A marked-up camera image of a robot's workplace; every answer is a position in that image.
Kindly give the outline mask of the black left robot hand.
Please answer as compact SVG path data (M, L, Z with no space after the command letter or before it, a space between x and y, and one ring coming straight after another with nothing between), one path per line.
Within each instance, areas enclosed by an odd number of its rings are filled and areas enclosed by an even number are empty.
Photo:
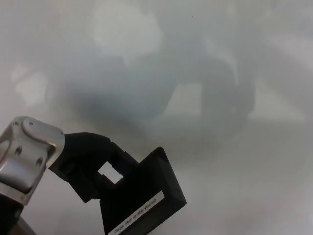
M106 162L122 176L129 175L139 165L108 137L80 132L65 134L65 146L48 169L69 183L87 203L101 198L103 192L113 188L113 183L98 172Z

